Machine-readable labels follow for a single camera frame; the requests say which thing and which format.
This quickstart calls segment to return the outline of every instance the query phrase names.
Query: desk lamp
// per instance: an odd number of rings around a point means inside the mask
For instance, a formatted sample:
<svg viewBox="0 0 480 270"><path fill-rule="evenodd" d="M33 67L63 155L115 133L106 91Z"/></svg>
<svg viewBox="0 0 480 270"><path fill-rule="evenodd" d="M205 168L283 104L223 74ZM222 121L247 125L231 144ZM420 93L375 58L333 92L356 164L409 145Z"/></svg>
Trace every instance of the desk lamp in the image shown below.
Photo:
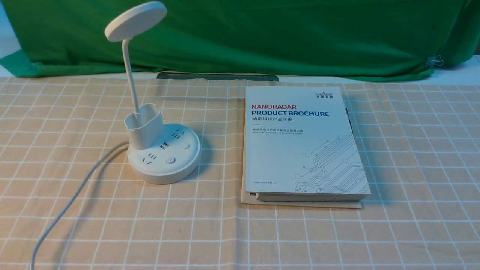
<svg viewBox="0 0 480 270"><path fill-rule="evenodd" d="M135 174L151 184L171 184L192 173L200 162L200 140L181 124L163 124L156 104L138 107L137 92L128 56L130 40L158 24L167 15L163 3L153 1L133 7L113 19L105 28L111 42L122 42L134 112L125 118L130 144L128 161Z"/></svg>

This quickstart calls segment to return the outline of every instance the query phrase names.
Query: green cloth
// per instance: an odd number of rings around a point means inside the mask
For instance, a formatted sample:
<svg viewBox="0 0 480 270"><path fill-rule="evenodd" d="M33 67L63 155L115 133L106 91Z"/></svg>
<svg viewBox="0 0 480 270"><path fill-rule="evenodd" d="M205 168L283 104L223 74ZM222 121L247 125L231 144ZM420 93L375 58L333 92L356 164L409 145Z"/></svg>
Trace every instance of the green cloth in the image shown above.
<svg viewBox="0 0 480 270"><path fill-rule="evenodd" d="M17 77L124 72L105 26L144 0L2 0L22 50ZM480 0L164 0L166 18L130 42L135 71L424 78L480 37Z"/></svg>

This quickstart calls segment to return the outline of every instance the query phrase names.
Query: lamp base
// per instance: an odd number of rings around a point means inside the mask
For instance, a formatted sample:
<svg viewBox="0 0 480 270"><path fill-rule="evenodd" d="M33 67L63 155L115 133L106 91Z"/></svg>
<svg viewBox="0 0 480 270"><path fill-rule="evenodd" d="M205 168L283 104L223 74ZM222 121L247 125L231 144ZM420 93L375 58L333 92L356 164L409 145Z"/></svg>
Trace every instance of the lamp base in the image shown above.
<svg viewBox="0 0 480 270"><path fill-rule="evenodd" d="M128 161L135 174L150 184L172 184L185 179L200 163L200 139L189 127L165 124L164 134L151 147L130 144Z"/></svg>

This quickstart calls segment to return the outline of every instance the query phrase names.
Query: power button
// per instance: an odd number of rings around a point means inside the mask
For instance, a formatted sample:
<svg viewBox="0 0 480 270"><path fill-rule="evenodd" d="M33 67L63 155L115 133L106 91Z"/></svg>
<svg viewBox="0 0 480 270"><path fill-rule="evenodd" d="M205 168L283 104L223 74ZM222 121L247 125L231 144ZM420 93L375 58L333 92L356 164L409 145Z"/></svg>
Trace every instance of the power button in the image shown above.
<svg viewBox="0 0 480 270"><path fill-rule="evenodd" d="M172 164L172 163L175 162L175 158L174 158L174 157L169 157L169 158L167 158L167 160L165 160L165 162L166 162L167 164Z"/></svg>

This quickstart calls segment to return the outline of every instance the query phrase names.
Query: binder clip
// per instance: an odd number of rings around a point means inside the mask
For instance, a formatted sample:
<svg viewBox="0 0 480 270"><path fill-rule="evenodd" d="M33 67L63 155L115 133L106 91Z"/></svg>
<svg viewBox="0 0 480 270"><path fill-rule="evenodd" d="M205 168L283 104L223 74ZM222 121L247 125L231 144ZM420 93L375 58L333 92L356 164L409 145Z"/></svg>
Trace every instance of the binder clip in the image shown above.
<svg viewBox="0 0 480 270"><path fill-rule="evenodd" d="M441 55L431 56L428 58L425 68L434 68L435 66L442 66L444 61L442 60Z"/></svg>

